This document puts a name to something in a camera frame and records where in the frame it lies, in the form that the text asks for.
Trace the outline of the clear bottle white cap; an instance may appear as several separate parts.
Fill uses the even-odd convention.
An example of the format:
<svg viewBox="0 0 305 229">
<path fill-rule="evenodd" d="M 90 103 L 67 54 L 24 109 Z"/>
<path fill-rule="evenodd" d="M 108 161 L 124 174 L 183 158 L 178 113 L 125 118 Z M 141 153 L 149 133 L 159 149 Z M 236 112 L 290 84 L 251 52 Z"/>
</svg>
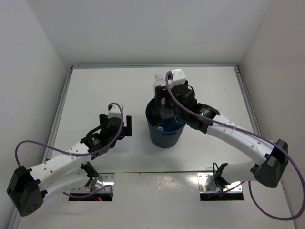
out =
<svg viewBox="0 0 305 229">
<path fill-rule="evenodd" d="M 148 107 L 146 109 L 146 118 L 151 123 L 159 123 L 161 121 L 160 110 Z"/>
</svg>

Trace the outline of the blue label Pocari bottle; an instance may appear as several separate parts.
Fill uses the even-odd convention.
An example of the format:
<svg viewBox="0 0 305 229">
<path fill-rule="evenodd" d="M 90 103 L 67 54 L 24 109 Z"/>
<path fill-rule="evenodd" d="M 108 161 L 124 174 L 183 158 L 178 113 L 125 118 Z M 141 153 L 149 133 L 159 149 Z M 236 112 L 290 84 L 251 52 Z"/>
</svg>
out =
<svg viewBox="0 0 305 229">
<path fill-rule="evenodd" d="M 157 124 L 154 128 L 157 129 L 158 131 L 162 131 L 162 132 L 170 131 L 170 125 L 166 124 L 166 123 Z"/>
</svg>

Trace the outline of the blue cap clear bottle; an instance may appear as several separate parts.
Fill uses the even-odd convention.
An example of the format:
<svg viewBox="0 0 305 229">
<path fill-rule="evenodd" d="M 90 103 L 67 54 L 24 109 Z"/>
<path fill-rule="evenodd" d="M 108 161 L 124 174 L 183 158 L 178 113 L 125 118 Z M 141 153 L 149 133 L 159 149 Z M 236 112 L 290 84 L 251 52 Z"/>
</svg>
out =
<svg viewBox="0 0 305 229">
<path fill-rule="evenodd" d="M 186 122 L 178 115 L 175 115 L 169 124 L 170 131 L 176 131 L 182 127 L 184 127 Z"/>
</svg>

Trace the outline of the orange label clear bottle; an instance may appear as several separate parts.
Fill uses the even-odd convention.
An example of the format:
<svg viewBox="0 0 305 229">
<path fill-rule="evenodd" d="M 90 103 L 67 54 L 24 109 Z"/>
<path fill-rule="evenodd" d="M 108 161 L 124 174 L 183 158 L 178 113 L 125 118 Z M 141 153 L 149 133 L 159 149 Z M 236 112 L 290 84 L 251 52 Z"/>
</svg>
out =
<svg viewBox="0 0 305 229">
<path fill-rule="evenodd" d="M 155 87 L 157 87 L 157 86 L 166 86 L 166 82 L 165 82 L 162 74 L 160 74 L 160 73 L 155 75 L 155 82 L 153 84 L 153 92 L 154 92 L 154 94 L 155 94 Z M 160 110 L 160 116 L 161 116 L 161 118 L 163 120 L 171 119 L 171 118 L 174 117 L 174 110 L 173 110 L 171 102 L 170 102 L 169 93 L 168 93 L 168 100 L 166 102 L 165 107 L 162 107 L 159 110 Z"/>
</svg>

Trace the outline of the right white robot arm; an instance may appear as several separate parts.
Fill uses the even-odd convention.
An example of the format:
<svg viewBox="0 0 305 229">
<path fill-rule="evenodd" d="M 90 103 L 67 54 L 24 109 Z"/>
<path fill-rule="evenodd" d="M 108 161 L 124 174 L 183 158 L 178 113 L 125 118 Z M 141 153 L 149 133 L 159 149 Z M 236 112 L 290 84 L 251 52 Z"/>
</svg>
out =
<svg viewBox="0 0 305 229">
<path fill-rule="evenodd" d="M 217 109 L 197 102 L 194 89 L 182 83 L 158 83 L 154 99 L 162 119 L 177 117 L 190 128 L 218 138 L 251 159 L 249 164 L 223 163 L 214 173 L 214 183 L 221 187 L 241 180 L 257 181 L 276 188 L 288 164 L 288 143 L 261 139 L 231 122 Z"/>
</svg>

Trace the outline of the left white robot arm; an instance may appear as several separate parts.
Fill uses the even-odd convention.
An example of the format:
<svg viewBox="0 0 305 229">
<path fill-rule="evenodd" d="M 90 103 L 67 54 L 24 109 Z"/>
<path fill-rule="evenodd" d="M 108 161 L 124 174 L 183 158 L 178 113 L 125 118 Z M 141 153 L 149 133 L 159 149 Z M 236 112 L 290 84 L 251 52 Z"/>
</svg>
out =
<svg viewBox="0 0 305 229">
<path fill-rule="evenodd" d="M 100 125 L 60 155 L 30 168 L 19 166 L 12 174 L 7 194 L 20 216 L 38 210 L 44 201 L 57 194 L 67 194 L 75 187 L 93 190 L 99 173 L 91 161 L 115 147 L 117 141 L 132 135 L 132 117 L 101 114 Z"/>
</svg>

